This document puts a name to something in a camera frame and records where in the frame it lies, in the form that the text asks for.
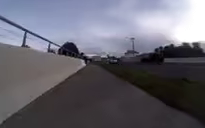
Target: light pole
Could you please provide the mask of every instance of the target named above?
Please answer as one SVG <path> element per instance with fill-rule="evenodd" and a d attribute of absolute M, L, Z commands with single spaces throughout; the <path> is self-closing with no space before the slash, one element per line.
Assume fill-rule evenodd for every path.
<path fill-rule="evenodd" d="M 130 38 L 131 42 L 132 42 L 132 51 L 135 53 L 135 38 L 134 37 L 131 37 Z"/>

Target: metal railing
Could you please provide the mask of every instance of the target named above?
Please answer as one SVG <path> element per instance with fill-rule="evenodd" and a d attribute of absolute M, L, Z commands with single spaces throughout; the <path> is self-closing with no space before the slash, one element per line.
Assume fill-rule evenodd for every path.
<path fill-rule="evenodd" d="M 3 21 L 3 22 L 5 22 L 5 23 L 7 23 L 7 24 L 12 25 L 12 26 L 14 26 L 14 27 L 16 27 L 16 28 L 18 28 L 18 29 L 20 29 L 20 30 L 22 30 L 22 31 L 24 32 L 23 41 L 22 41 L 21 47 L 27 47 L 27 45 L 26 45 L 27 34 L 30 34 L 30 35 L 32 35 L 32 36 L 35 36 L 35 37 L 37 37 L 37 38 L 40 38 L 40 39 L 42 39 L 42 40 L 48 42 L 48 48 L 47 48 L 47 51 L 48 51 L 48 52 L 51 51 L 51 45 L 54 45 L 54 46 L 57 46 L 57 47 L 61 48 L 60 45 L 58 45 L 58 44 L 56 44 L 56 43 L 50 41 L 50 40 L 47 39 L 47 38 L 44 38 L 44 37 L 40 36 L 39 34 L 36 34 L 36 33 L 32 32 L 32 31 L 30 31 L 30 30 L 24 28 L 24 27 L 21 26 L 21 25 L 16 24 L 15 22 L 13 22 L 13 21 L 11 21 L 11 20 L 9 20 L 9 19 L 7 19 L 7 18 L 5 18 L 5 17 L 3 17 L 3 16 L 1 16 L 1 15 L 0 15 L 0 20 Z M 72 51 L 70 51 L 70 50 L 68 50 L 68 49 L 63 49 L 63 50 L 65 50 L 66 53 L 68 53 L 68 54 L 66 54 L 67 56 L 76 57 L 76 58 L 82 58 L 82 56 L 81 56 L 80 54 L 76 54 L 76 53 L 74 53 L 74 52 L 72 52 Z"/>

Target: handrail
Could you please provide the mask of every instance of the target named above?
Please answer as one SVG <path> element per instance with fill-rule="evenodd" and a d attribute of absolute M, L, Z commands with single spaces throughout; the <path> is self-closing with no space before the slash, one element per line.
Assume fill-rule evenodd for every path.
<path fill-rule="evenodd" d="M 0 20 L 2 20 L 2 21 L 4 21 L 4 22 L 6 22 L 6 23 L 8 23 L 8 24 L 10 24 L 10 25 L 12 25 L 12 26 L 14 26 L 14 27 L 16 27 L 16 28 L 22 30 L 22 31 L 24 31 L 22 47 L 25 47 L 25 46 L 26 46 L 27 34 L 31 34 L 31 35 L 33 35 L 33 36 L 36 36 L 36 37 L 38 37 L 38 38 L 40 38 L 40 39 L 42 39 L 42 40 L 48 42 L 48 43 L 49 43 L 49 45 L 48 45 L 48 51 L 50 51 L 50 47 L 51 47 L 50 44 L 53 44 L 53 45 L 55 45 L 55 46 L 57 46 L 57 47 L 59 47 L 59 48 L 61 47 L 60 45 L 58 45 L 58 44 L 56 44 L 56 43 L 54 43 L 54 42 L 52 42 L 52 41 L 50 41 L 50 40 L 48 40 L 48 39 L 46 39 L 46 38 L 40 36 L 40 35 L 38 35 L 38 34 L 32 32 L 32 31 L 30 31 L 30 30 L 28 30 L 28 29 L 26 29 L 26 28 L 24 28 L 24 27 L 21 26 L 21 25 L 16 24 L 15 22 L 13 22 L 13 21 L 11 21 L 11 20 L 9 20 L 9 19 L 7 19 L 7 18 L 5 18 L 5 17 L 3 17 L 3 16 L 1 16 L 1 15 L 0 15 Z M 70 51 L 70 50 L 68 50 L 68 49 L 64 49 L 64 50 L 66 50 L 67 52 L 71 53 L 71 56 L 72 56 L 72 55 L 74 55 L 74 56 L 76 56 L 76 57 L 79 57 L 79 56 L 80 56 L 80 55 L 78 55 L 78 54 L 76 54 L 76 53 L 74 53 L 74 52 L 72 52 L 72 51 Z"/>
<path fill-rule="evenodd" d="M 14 22 L 11 21 L 11 20 L 8 20 L 7 18 L 5 18 L 5 17 L 3 17 L 3 16 L 1 16 L 1 15 L 0 15 L 0 20 L 6 22 L 6 23 L 8 23 L 8 24 L 10 24 L 10 25 L 12 25 L 12 26 L 18 28 L 18 29 L 21 29 L 21 30 L 23 30 L 24 32 L 27 32 L 27 33 L 29 33 L 29 34 L 31 34 L 31 35 L 33 35 L 33 36 L 36 36 L 36 37 L 38 37 L 38 38 L 40 38 L 40 39 L 42 39 L 42 40 L 44 40 L 44 41 L 47 41 L 47 42 L 49 42 L 50 44 L 53 44 L 53 45 L 58 46 L 58 47 L 61 47 L 60 45 L 58 45 L 58 44 L 56 44 L 56 43 L 53 43 L 52 41 L 50 41 L 50 40 L 48 40 L 48 39 L 46 39 L 46 38 L 44 38 L 44 37 L 42 37 L 42 36 L 40 36 L 40 35 L 38 35 L 38 34 L 32 32 L 32 31 L 30 31 L 30 30 L 28 30 L 28 29 L 26 29 L 26 28 L 24 28 L 24 27 L 22 27 L 21 25 L 18 25 L 18 24 L 16 24 L 16 23 L 14 23 Z"/>

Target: concrete surface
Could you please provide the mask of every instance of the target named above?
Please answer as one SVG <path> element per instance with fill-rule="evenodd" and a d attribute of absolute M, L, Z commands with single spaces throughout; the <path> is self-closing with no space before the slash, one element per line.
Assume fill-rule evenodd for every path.
<path fill-rule="evenodd" d="M 205 63 L 205 57 L 165 58 L 166 63 Z"/>
<path fill-rule="evenodd" d="M 0 44 L 0 123 L 83 66 L 79 59 Z"/>
<path fill-rule="evenodd" d="M 203 125 L 104 69 L 89 65 L 0 127 L 203 128 Z"/>

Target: railing post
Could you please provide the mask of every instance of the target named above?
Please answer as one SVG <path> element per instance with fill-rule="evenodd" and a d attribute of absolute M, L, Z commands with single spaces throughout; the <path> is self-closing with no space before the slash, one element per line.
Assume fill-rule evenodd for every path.
<path fill-rule="evenodd" d="M 48 43 L 48 52 L 50 52 L 50 50 L 51 50 L 51 44 Z"/>
<path fill-rule="evenodd" d="M 27 32 L 25 32 L 23 35 L 23 43 L 21 47 L 26 47 L 26 39 L 27 39 Z"/>

